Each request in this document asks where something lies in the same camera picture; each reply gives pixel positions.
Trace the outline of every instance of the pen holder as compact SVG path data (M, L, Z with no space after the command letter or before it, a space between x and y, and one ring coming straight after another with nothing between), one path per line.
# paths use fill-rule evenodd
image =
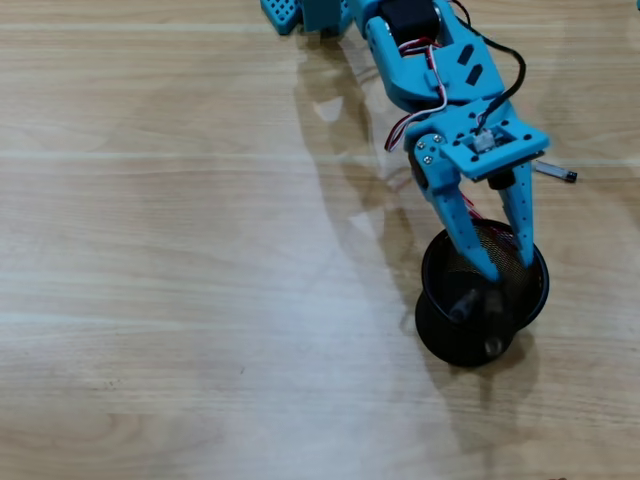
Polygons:
M510 226L477 219L474 227L501 281L482 276L458 254L445 230L425 253L423 292L416 306L422 342L441 360L461 367L478 367L502 355L515 334L535 320L549 295L549 271L537 247L533 263L525 268ZM466 318L452 315L459 311Z

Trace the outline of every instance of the wood grain surface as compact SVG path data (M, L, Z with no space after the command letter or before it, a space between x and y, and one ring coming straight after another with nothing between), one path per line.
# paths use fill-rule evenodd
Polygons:
M0 1L0 479L640 478L640 12L467 6L580 175L536 177L551 296L471 372L416 335L442 227L355 28Z

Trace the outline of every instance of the blue plastic bracket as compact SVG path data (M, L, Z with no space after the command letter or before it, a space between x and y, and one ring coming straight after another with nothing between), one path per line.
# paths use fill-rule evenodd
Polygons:
M366 26L378 11L381 0L351 0L351 13L356 26L364 38L366 36Z
M508 167L524 163L549 146L549 137L521 122L510 102L489 116L485 128L501 138L504 145L488 152L475 152L473 140L478 115L489 106L487 100L477 100L463 107L449 108L446 112L423 120L409 128L405 147L411 146L427 133L438 133L449 142L443 155L467 178L479 181Z
M347 0L260 0L262 10L280 35L288 35L301 21L305 31L342 34L351 24Z
M516 182L500 191L504 213L513 229L520 261L525 267L533 262L533 188L531 162L513 169Z
M420 187L422 194L435 208L456 249L485 277L498 281L498 269L480 243L460 193L460 172L441 155L442 143L439 135L425 135L413 151L429 182L428 187Z
M445 26L444 46L435 50L434 56L449 101L460 104L498 96L504 84L482 38L460 25L446 1L434 3L440 8ZM369 42L387 95L394 104L414 112L425 101L439 101L438 82L425 56L402 57L384 19L370 19L363 36Z

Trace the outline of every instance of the robotic arm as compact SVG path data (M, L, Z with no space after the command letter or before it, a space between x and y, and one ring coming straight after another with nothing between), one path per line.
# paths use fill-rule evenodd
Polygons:
M488 180L502 198L520 260L531 265L531 160L544 153L549 138L520 121L509 101L524 79L522 57L460 21L447 0L350 0L348 10L342 2L342 11L340 0L301 1L306 26L344 28L345 15L353 15L389 99L409 113L391 143L406 131L404 148L414 177L457 251L489 280L499 280L459 189L462 176ZM518 81L506 91L487 45L511 53L520 63Z

